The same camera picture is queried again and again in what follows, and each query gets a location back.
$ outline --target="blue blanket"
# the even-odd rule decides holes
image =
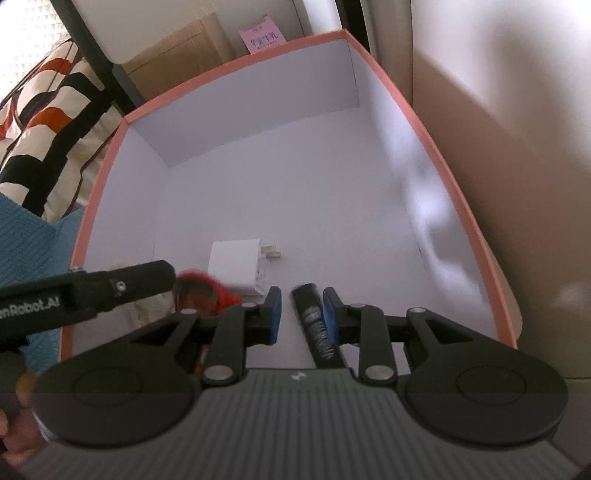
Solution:
[[[0,193],[0,287],[68,272],[82,214],[77,210],[52,225]],[[57,363],[59,329],[28,340],[22,352],[36,374]]]

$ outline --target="red object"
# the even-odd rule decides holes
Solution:
[[[228,292],[224,286],[199,270],[185,270],[177,276],[174,286],[174,305],[177,312],[195,309],[202,316],[220,315],[242,299]]]

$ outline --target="black cylinder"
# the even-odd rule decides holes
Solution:
[[[346,368],[339,346],[331,343],[316,285],[307,283],[291,291],[308,347],[318,368]]]

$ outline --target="gray ribbed surface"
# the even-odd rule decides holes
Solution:
[[[238,386],[208,390],[158,439],[114,452],[52,444],[22,472],[39,480],[561,480],[579,471],[548,442],[510,452],[447,443],[390,390],[365,388],[346,370],[303,373],[251,371]]]

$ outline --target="white block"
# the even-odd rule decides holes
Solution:
[[[214,242],[207,274],[233,293],[263,295],[261,239]]]

